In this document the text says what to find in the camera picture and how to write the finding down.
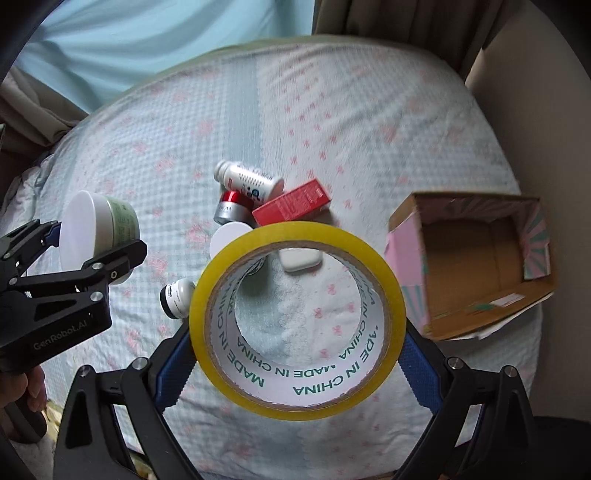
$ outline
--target small white bottle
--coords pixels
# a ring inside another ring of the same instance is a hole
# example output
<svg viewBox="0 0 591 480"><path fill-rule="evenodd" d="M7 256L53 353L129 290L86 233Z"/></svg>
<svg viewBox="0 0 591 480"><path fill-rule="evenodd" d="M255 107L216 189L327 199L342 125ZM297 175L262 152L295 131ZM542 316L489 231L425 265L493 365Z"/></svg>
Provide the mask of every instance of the small white bottle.
<svg viewBox="0 0 591 480"><path fill-rule="evenodd" d="M213 178L224 188L251 198L255 206L262 205L283 193L284 180L257 167L221 160L213 170Z"/></svg>
<svg viewBox="0 0 591 480"><path fill-rule="evenodd" d="M194 291L195 283L188 278L181 278L162 287L162 290L160 290L160 305L164 313L172 319L188 317Z"/></svg>

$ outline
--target human hand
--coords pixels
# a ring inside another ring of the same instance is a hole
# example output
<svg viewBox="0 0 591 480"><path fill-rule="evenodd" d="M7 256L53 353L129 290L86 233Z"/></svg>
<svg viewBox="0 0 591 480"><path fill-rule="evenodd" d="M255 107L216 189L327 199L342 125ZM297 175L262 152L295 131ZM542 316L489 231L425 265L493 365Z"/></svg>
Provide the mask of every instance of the human hand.
<svg viewBox="0 0 591 480"><path fill-rule="evenodd" d="M0 408L17 401L26 391L29 393L27 404L31 411L41 411L46 407L45 373L40 366L21 375L0 372Z"/></svg>

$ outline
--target beige curtain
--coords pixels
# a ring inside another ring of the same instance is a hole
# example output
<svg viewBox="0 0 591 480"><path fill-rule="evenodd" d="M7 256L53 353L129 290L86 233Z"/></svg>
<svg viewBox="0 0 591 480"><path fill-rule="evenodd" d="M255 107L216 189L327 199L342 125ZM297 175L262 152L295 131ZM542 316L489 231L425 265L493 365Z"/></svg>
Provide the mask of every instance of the beige curtain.
<svg viewBox="0 0 591 480"><path fill-rule="evenodd" d="M316 0L313 33L358 35L430 50L465 79L522 0Z"/></svg>
<svg viewBox="0 0 591 480"><path fill-rule="evenodd" d="M12 179L51 149L87 113L12 67L0 85L0 204Z"/></svg>

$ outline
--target white lid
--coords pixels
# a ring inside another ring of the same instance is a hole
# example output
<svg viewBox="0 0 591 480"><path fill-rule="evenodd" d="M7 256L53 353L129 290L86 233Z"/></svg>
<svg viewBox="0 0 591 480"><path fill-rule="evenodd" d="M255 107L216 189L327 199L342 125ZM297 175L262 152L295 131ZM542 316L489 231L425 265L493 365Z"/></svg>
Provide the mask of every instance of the white lid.
<svg viewBox="0 0 591 480"><path fill-rule="evenodd" d="M252 227L242 222L230 222L222 225L212 235L209 242L209 257L215 257L226 245L248 232L252 232Z"/></svg>
<svg viewBox="0 0 591 480"><path fill-rule="evenodd" d="M219 162L217 162L216 166L213 168L213 179L215 181L220 181L220 179L222 179L223 181L223 175L226 171L226 168L223 169L222 174L220 174L220 170L222 169L222 167L226 167L226 164L229 164L230 162L228 160L220 160Z"/></svg>
<svg viewBox="0 0 591 480"><path fill-rule="evenodd" d="M62 270L79 270L84 262L112 247L113 216L109 202L98 193L76 193L61 218Z"/></svg>
<svg viewBox="0 0 591 480"><path fill-rule="evenodd" d="M277 198L279 195L281 195L283 193L283 187L284 186L285 186L285 180L283 180L282 178L279 178L279 180L277 181L277 183L275 183L275 185L273 186L273 189L271 190L271 193L267 197L267 202L269 200L272 200L274 198Z"/></svg>

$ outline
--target cardboard box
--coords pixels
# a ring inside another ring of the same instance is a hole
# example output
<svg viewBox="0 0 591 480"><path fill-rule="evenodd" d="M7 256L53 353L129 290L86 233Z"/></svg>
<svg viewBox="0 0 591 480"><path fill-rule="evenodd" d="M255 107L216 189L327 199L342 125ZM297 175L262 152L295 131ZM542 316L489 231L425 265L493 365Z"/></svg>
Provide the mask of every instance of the cardboard box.
<svg viewBox="0 0 591 480"><path fill-rule="evenodd" d="M434 340L498 322L555 288L534 197L413 193L390 217L385 258L408 318Z"/></svg>

